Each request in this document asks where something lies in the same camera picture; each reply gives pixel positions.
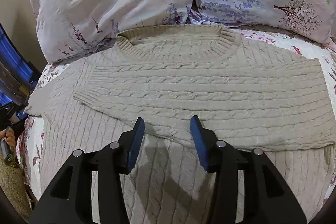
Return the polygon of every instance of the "beige sweater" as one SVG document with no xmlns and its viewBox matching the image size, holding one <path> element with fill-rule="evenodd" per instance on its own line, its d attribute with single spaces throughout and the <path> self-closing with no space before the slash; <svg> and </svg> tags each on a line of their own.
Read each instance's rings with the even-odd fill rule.
<svg viewBox="0 0 336 224">
<path fill-rule="evenodd" d="M 213 178 L 193 148 L 197 114 L 235 147 L 274 151 L 307 218 L 320 207 L 335 119 L 318 60 L 220 26 L 156 26 L 120 33 L 113 49 L 74 62 L 48 85 L 27 111 L 45 118 L 42 190 L 74 149 L 98 150 L 143 117 L 137 167 L 123 178 L 131 223 L 203 223 Z"/>
</svg>

